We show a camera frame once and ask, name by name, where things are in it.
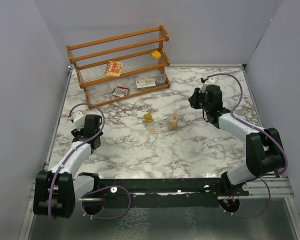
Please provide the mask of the clear pill bottle gold lid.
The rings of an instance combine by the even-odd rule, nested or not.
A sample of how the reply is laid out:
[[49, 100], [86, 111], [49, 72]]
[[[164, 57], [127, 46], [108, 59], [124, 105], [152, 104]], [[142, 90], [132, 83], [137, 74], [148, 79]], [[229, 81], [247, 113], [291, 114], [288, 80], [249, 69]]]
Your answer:
[[168, 119], [168, 129], [170, 131], [176, 130], [178, 127], [178, 116], [176, 114], [170, 115]]

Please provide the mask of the yellow weekly pill organizer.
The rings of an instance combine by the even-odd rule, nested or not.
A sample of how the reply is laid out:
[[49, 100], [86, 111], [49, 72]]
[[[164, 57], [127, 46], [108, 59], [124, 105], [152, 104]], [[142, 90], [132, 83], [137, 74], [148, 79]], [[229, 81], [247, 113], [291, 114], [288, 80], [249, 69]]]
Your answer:
[[159, 132], [158, 125], [154, 121], [151, 113], [146, 113], [143, 115], [145, 121], [145, 127], [150, 134], [157, 134]]

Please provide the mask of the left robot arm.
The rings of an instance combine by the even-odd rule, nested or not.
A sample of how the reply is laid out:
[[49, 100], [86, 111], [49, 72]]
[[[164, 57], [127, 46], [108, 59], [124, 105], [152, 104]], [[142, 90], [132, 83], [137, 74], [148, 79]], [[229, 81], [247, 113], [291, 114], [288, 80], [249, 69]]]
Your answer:
[[35, 179], [33, 213], [51, 218], [69, 218], [76, 201], [84, 194], [93, 198], [101, 190], [92, 173], [74, 175], [80, 166], [101, 145], [103, 117], [88, 114], [81, 129], [73, 129], [73, 140], [69, 151], [51, 170], [40, 171]]

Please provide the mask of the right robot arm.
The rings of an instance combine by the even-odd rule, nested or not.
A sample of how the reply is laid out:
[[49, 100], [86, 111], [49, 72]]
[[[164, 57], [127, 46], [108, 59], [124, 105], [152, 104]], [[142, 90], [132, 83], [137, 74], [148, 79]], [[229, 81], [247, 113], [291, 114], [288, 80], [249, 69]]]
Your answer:
[[196, 87], [188, 101], [193, 109], [202, 110], [206, 122], [245, 144], [245, 163], [221, 175], [219, 189], [224, 195], [232, 195], [238, 185], [287, 168], [287, 156], [278, 130], [253, 126], [234, 116], [223, 106], [223, 93], [218, 85]]

